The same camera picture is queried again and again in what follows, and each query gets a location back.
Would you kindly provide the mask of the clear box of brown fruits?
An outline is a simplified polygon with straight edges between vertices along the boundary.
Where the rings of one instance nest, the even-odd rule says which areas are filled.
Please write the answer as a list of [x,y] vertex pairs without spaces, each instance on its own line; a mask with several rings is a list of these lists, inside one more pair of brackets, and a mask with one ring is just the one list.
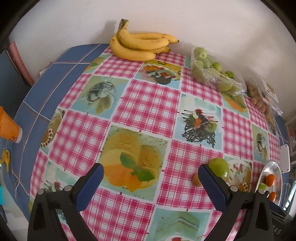
[[251,98],[252,103],[265,115],[273,110],[279,116],[283,115],[274,88],[269,85],[258,73],[250,71],[244,75],[247,87],[246,94]]

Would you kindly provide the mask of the large orange tangerine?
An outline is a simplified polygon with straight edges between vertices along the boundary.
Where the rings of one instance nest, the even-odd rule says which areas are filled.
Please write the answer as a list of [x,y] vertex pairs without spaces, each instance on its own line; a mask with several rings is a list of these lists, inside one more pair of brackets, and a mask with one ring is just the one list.
[[271,192],[271,193],[269,193],[268,199],[271,202],[274,202],[276,200],[276,197],[277,197],[277,193],[276,192]]

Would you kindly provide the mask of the large silver metal bowl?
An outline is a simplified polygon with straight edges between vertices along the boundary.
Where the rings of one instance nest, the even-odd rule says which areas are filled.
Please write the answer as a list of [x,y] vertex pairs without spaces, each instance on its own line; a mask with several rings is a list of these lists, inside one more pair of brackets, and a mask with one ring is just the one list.
[[255,191],[262,189],[267,193],[267,198],[280,205],[282,195],[282,175],[279,165],[276,161],[270,160],[266,163],[259,175]]

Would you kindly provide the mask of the white rectangular device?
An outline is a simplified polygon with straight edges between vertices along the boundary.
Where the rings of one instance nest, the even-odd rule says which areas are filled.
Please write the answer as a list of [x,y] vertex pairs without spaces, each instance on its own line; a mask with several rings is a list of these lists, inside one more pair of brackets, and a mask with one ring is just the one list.
[[290,152],[287,144],[280,146],[280,170],[282,173],[290,171]]

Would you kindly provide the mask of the small brown kiwi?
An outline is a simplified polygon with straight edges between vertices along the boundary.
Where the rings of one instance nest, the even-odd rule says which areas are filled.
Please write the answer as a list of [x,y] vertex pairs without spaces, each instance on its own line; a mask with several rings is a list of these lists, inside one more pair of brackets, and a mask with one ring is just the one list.
[[193,178],[192,178],[192,184],[195,186],[195,187],[202,187],[202,184],[199,180],[199,177],[198,177],[198,174],[196,173]]

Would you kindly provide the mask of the orange cup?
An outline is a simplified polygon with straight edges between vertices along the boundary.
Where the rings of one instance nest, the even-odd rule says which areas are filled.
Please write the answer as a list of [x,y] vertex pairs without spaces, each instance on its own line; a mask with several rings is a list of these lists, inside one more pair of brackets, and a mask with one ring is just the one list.
[[19,143],[23,135],[23,129],[0,107],[0,136],[14,143]]

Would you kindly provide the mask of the pink checkered tablecloth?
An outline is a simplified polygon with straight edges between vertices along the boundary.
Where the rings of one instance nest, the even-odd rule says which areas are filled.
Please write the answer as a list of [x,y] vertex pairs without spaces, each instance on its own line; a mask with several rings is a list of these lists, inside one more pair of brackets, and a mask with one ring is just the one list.
[[61,67],[70,72],[39,91],[50,122],[30,202],[100,162],[105,176],[82,212],[98,240],[203,240],[221,213],[195,177],[199,166],[223,158],[227,184],[252,191],[265,163],[280,159],[274,121],[245,95],[197,83],[188,57],[132,62],[100,45],[70,49],[45,76],[59,77]]

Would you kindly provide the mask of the blue tablecloth underneath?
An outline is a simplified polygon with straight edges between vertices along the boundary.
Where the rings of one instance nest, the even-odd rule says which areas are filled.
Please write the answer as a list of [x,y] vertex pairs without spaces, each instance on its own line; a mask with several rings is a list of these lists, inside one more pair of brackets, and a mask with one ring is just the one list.
[[[215,142],[189,142],[177,109],[183,96],[194,97],[218,121]],[[190,59],[173,52],[158,54],[151,63],[131,62],[112,55],[107,44],[82,45],[62,54],[30,89],[16,113],[23,128],[18,144],[8,143],[11,170],[4,179],[25,216],[37,190],[46,183],[48,162],[76,176],[86,173],[103,148],[107,131],[116,124],[135,128],[144,145],[168,155],[165,178],[125,196],[188,209],[212,208],[201,189],[185,175],[213,154],[252,160],[254,176],[262,161],[251,153],[255,127],[267,138],[268,154],[280,160],[282,141],[271,133],[263,115],[244,99],[246,112],[232,110],[216,90],[195,82]]]

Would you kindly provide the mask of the plastic bag of green plums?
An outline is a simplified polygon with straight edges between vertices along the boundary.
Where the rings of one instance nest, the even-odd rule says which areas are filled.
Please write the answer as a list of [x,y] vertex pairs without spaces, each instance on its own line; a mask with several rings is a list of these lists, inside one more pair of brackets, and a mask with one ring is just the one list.
[[192,76],[197,82],[232,96],[238,96],[246,91],[246,84],[240,71],[203,47],[192,49],[190,64]]

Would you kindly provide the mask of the yellow banana bunch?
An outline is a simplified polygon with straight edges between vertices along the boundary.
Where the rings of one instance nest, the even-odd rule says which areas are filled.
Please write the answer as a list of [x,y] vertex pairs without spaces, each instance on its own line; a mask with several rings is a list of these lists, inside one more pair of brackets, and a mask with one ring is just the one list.
[[169,34],[139,33],[132,34],[127,30],[129,21],[120,20],[116,34],[110,39],[109,47],[118,58],[130,61],[150,61],[159,53],[170,52],[169,44],[179,40]]

